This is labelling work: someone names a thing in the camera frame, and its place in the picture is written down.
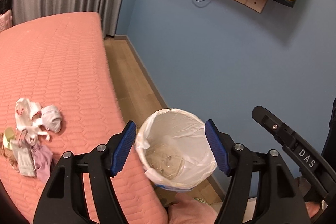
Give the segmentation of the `person right hand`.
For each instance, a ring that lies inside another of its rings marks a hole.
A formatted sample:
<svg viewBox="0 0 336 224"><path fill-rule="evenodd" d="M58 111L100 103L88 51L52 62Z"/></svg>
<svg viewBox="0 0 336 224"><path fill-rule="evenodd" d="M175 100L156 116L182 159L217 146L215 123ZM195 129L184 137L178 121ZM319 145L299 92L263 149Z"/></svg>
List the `person right hand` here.
<svg viewBox="0 0 336 224"><path fill-rule="evenodd" d="M310 182L303 176L295 178L295 183L298 186L300 193L305 199L305 205L310 218L310 223L316 223L317 219L323 213L323 205L318 201L318 197Z"/></svg>

